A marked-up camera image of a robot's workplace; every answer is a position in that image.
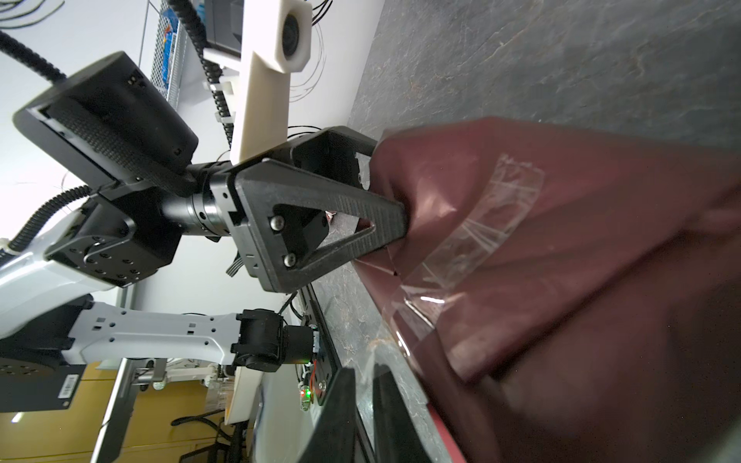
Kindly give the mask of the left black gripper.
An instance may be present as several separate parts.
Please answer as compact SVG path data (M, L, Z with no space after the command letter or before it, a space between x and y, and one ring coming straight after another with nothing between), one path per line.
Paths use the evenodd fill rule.
M406 235L404 206L362 185L357 155L376 144L329 127L287 140L272 159L212 168L218 215L263 289L296 291Z

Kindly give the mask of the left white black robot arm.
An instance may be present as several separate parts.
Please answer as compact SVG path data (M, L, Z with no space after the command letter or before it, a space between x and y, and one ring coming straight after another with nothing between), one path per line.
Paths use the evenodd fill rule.
M106 360L275 372L316 358L318 332L269 310L158 314L94 299L171 264L186 235L231 237L250 276L290 293L406 233L404 207L362 187L356 158L376 144L354 130L196 165L196 135L127 54L67 76L9 35L1 49L50 82L15 127L83 180L1 248L5 413L67 408L84 368Z

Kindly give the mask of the red wrapping paper sheet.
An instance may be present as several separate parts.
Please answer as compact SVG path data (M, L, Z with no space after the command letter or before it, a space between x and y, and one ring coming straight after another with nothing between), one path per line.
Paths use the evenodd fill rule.
M501 118L386 132L370 189L406 237L357 260L383 309L462 223L497 160L533 208L406 349L470 462L740 458L740 156Z

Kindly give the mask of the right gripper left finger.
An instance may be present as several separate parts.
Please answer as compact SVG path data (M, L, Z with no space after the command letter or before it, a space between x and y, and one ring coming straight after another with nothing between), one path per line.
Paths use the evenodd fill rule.
M337 372L328 390L324 409L299 463L347 463L354 459L356 405L355 373Z

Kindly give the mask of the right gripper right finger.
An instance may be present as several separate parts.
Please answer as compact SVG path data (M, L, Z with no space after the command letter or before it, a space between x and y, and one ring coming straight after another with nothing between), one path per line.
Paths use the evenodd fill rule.
M386 365L374 365L372 411L377 462L430 463L393 372Z

